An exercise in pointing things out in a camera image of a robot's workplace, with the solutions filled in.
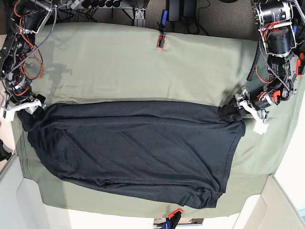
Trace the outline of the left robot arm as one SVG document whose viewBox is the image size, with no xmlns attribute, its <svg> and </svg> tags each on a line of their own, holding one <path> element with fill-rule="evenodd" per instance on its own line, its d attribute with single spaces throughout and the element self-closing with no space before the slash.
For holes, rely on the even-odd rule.
<svg viewBox="0 0 305 229">
<path fill-rule="evenodd" d="M 252 115 L 265 121 L 266 109 L 288 101 L 296 94 L 297 78 L 302 76 L 304 57 L 297 50 L 295 13 L 301 22 L 305 14 L 297 0 L 253 0 L 251 7 L 258 26 L 259 41 L 247 81 L 256 75 L 263 86 L 249 92 L 243 88 L 219 110 L 227 120 Z"/>
</svg>

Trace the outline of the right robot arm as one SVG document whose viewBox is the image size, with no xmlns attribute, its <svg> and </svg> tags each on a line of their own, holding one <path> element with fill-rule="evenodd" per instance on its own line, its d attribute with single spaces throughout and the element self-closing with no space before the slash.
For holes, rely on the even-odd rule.
<svg viewBox="0 0 305 229">
<path fill-rule="evenodd" d="M 5 100 L 0 113 L 5 119 L 25 110 L 34 114 L 45 108 L 45 97 L 32 91 L 32 83 L 43 76 L 44 63 L 35 36 L 52 14 L 57 14 L 57 0 L 6 0 L 11 11 L 11 26 L 0 51 L 0 80 Z"/>
</svg>

